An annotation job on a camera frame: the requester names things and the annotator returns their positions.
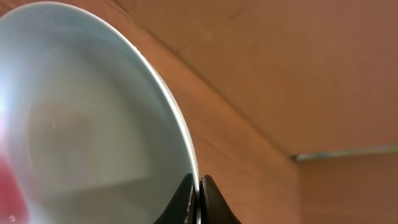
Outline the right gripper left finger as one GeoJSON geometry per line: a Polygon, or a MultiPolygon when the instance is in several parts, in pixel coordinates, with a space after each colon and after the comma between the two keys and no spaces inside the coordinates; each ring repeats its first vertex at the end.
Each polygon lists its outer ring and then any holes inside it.
{"type": "Polygon", "coordinates": [[[154,224],[194,224],[195,186],[192,174],[181,181],[170,202],[154,224]]]}

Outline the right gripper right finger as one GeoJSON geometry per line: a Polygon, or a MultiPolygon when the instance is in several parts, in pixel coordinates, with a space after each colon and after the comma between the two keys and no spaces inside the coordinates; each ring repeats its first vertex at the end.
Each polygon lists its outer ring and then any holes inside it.
{"type": "Polygon", "coordinates": [[[200,211],[201,224],[241,224],[210,175],[200,181],[200,211]]]}

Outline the light blue plate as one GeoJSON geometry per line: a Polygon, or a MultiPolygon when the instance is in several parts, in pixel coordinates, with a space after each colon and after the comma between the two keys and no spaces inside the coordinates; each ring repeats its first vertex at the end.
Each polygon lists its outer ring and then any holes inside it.
{"type": "Polygon", "coordinates": [[[69,4],[1,17],[1,222],[154,223],[198,168],[169,88],[113,26],[69,4]]]}

